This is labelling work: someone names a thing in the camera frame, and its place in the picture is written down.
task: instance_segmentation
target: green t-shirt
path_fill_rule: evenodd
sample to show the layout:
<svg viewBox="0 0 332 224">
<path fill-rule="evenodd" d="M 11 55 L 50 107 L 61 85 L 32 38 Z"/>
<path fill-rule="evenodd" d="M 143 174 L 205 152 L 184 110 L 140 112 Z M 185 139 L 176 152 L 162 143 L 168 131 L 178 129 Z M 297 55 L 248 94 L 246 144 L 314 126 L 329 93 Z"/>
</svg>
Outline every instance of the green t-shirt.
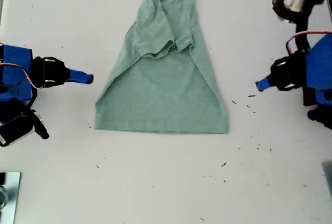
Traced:
<svg viewBox="0 0 332 224">
<path fill-rule="evenodd" d="M 96 103 L 95 128 L 228 131 L 195 0 L 143 0 Z"/>
</svg>

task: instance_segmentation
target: white tabletop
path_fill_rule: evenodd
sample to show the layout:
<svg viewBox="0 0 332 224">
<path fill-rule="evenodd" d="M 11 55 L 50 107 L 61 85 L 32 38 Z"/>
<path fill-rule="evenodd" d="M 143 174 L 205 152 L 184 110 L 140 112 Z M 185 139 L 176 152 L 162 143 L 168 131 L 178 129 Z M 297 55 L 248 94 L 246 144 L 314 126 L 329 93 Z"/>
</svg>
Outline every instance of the white tabletop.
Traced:
<svg viewBox="0 0 332 224">
<path fill-rule="evenodd" d="M 197 0 L 229 134 L 94 130 L 94 102 L 140 2 L 4 1 L 1 42 L 95 75 L 39 91 L 50 139 L 0 149 L 0 171 L 22 172 L 16 224 L 331 223 L 321 162 L 332 159 L 332 131 L 307 119 L 301 90 L 255 88 L 295 30 L 272 0 Z M 331 29 L 326 4 L 310 29 Z"/>
</svg>

